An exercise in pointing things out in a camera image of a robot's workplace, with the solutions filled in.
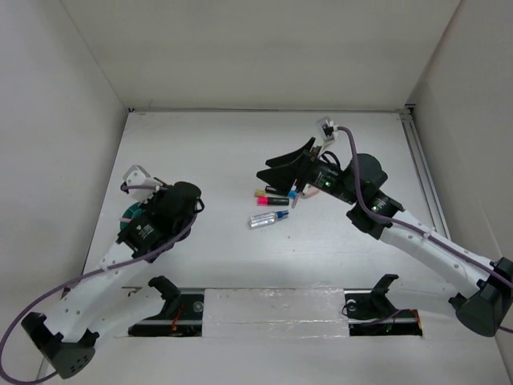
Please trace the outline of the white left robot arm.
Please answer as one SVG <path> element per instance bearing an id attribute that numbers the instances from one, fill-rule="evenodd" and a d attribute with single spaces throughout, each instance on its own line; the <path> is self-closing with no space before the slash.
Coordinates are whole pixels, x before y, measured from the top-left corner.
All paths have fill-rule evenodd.
<path id="1" fill-rule="evenodd" d="M 62 379 L 77 375 L 103 342 L 153 316 L 181 312 L 181 292 L 166 277 L 156 276 L 136 292 L 127 284 L 191 232 L 204 210 L 200 189 L 189 182 L 122 184 L 135 203 L 119 220 L 120 231 L 89 278 L 69 286 L 46 313 L 28 313 L 22 328 Z"/>

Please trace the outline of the teal plastic cup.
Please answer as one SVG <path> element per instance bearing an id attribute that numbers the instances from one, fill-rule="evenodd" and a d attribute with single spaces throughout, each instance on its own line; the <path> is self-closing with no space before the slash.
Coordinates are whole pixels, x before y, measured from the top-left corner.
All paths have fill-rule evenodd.
<path id="1" fill-rule="evenodd" d="M 124 230 L 132 220 L 138 218 L 142 213 L 143 209 L 140 203 L 129 206 L 119 218 L 119 229 Z"/>

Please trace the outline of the pink clear pen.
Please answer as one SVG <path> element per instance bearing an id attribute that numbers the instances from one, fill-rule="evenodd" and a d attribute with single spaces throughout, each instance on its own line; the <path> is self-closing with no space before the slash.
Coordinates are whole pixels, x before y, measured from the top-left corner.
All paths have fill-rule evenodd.
<path id="1" fill-rule="evenodd" d="M 292 204 L 291 204 L 291 209 L 295 209 L 296 205 L 297 205 L 297 202 L 299 201 L 299 199 L 301 197 L 301 192 L 302 192 L 302 190 L 298 186 L 298 181 L 297 180 L 294 181 L 292 190 L 295 192 L 295 195 L 294 195 L 294 198 L 293 198 L 293 201 L 292 201 Z"/>

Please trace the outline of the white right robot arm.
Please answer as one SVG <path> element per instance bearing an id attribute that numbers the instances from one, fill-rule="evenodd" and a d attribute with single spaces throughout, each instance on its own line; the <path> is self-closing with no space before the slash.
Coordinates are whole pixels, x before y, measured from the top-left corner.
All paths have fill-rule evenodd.
<path id="1" fill-rule="evenodd" d="M 470 253 L 417 221 L 381 191 L 388 176 L 379 161 L 354 152 L 341 168 L 328 161 L 313 140 L 289 154 L 266 161 L 257 178 L 285 190 L 306 185 L 352 205 L 346 214 L 361 232 L 400 249 L 444 278 L 456 289 L 447 299 L 454 316 L 469 330 L 493 337 L 512 305 L 512 262 L 492 261 Z"/>

